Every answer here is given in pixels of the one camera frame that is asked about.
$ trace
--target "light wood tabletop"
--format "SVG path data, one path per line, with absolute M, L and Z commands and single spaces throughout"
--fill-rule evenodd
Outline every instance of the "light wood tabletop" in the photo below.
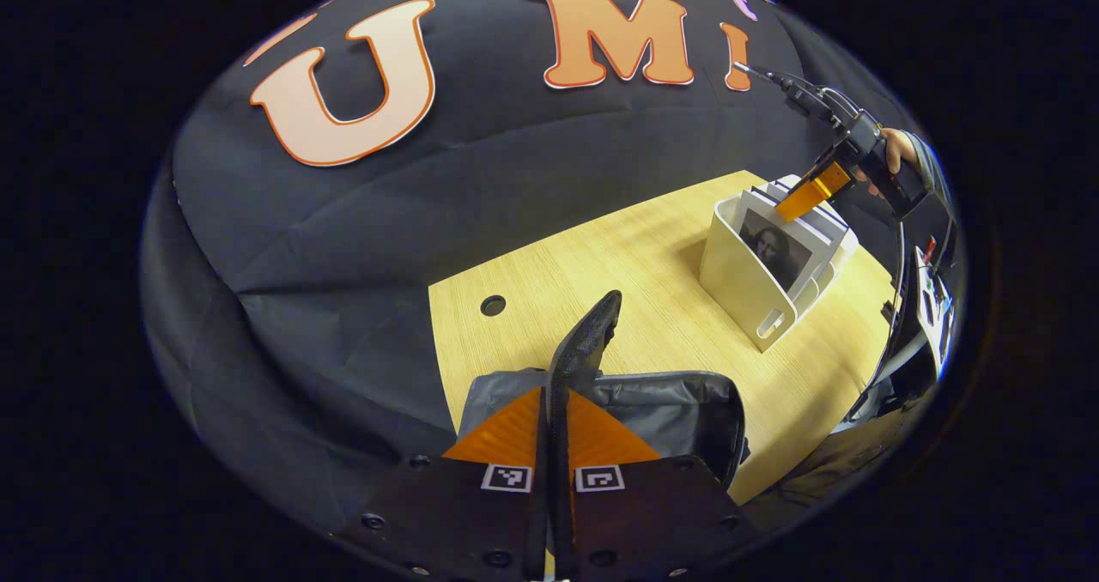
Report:
M 566 333 L 612 289 L 622 292 L 607 374 L 706 370 L 736 383 L 752 455 L 730 495 L 745 503 L 803 460 L 840 423 L 888 335 L 890 276 L 866 249 L 785 338 L 761 354 L 699 286 L 713 205 L 764 180 L 737 171 L 636 203 L 430 286 L 443 387 L 459 425 L 475 378 L 548 368 Z M 487 296 L 504 296 L 485 316 Z

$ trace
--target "cable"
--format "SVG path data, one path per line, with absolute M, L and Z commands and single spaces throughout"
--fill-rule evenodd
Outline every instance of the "cable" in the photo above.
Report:
M 848 98 L 843 92 L 840 92 L 839 90 L 832 89 L 831 87 L 828 87 L 828 86 L 822 86 L 820 88 L 820 90 L 821 90 L 821 92 L 823 92 L 825 94 L 829 93 L 829 92 L 831 92 L 831 93 L 833 93 L 835 96 L 835 98 L 837 98 L 837 100 L 845 102 L 845 104 L 847 104 L 848 108 L 851 108 L 851 112 L 850 112 L 851 113 L 851 117 L 855 117 L 857 115 L 857 113 L 862 112 L 862 108 L 857 108 L 857 105 L 855 105 L 855 102 L 852 101 L 851 98 Z
M 948 248 L 951 245 L 951 234 L 954 234 L 953 231 L 954 231 L 954 217 L 951 217 L 950 214 L 946 214 L 946 238 L 943 238 L 943 249 L 939 250 L 939 257 L 935 258 L 935 269 L 933 270 L 934 273 L 939 273 L 939 265 L 942 265 L 943 257 L 946 256 L 946 248 Z
M 897 309 L 897 300 L 900 298 L 900 289 L 904 284 L 904 223 L 902 221 L 897 221 L 897 235 L 900 238 L 900 257 L 897 261 L 897 288 L 893 290 L 893 313 L 892 318 L 889 321 L 889 333 L 886 335 L 886 346 L 881 349 L 881 356 L 878 357 L 877 367 L 874 368 L 874 376 L 870 377 L 870 382 L 866 383 L 863 392 L 858 394 L 858 399 L 855 401 L 855 405 L 852 406 L 851 411 L 847 411 L 847 415 L 843 418 L 844 423 L 851 423 L 852 415 L 858 413 L 863 407 L 863 403 L 866 403 L 868 398 L 867 391 L 870 391 L 878 385 L 878 376 L 881 374 L 881 368 L 886 363 L 886 355 L 889 354 L 889 349 L 892 346 L 890 343 L 892 339 L 892 333 L 896 328 L 898 321 L 901 318 L 904 306 Z

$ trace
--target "white file organizer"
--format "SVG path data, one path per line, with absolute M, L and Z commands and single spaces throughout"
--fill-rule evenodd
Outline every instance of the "white file organizer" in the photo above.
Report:
M 740 195 L 733 195 L 713 205 L 713 221 L 702 254 L 699 281 L 706 292 L 736 321 L 759 352 L 765 352 L 782 339 L 828 292 L 843 266 L 858 249 L 858 238 L 847 230 L 832 261 L 817 280 L 809 280 L 798 296 L 787 296 L 769 270 L 729 225 L 740 199 Z M 828 202 L 822 202 L 820 206 L 840 219 Z

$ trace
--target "person's hand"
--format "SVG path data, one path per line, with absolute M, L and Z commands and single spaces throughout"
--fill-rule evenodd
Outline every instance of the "person's hand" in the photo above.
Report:
M 908 136 L 904 136 L 901 132 L 897 132 L 896 128 L 889 127 L 882 127 L 881 134 L 886 136 L 886 165 L 888 165 L 889 171 L 895 175 L 900 171 L 901 157 L 904 157 L 908 164 L 918 167 L 919 160 L 915 157 L 915 148 L 912 147 L 912 141 L 908 139 Z M 857 165 L 855 167 L 855 179 L 869 180 L 863 168 L 857 167 Z M 885 199 L 885 195 L 881 194 L 881 191 L 874 183 L 870 183 L 870 194 L 877 195 L 879 199 Z

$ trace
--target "orange triangle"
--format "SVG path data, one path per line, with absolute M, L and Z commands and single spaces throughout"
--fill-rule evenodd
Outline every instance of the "orange triangle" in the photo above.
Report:
M 477 426 L 443 454 L 444 458 L 482 465 L 530 466 L 537 448 L 542 388 L 526 391 Z
M 444 458 L 484 465 L 534 467 L 542 390 L 526 391 L 487 418 Z M 581 466 L 612 466 L 659 460 L 660 456 L 630 428 L 588 398 L 569 390 L 569 480 Z
M 647 443 L 585 395 L 568 392 L 569 481 L 581 466 L 613 466 L 659 460 Z

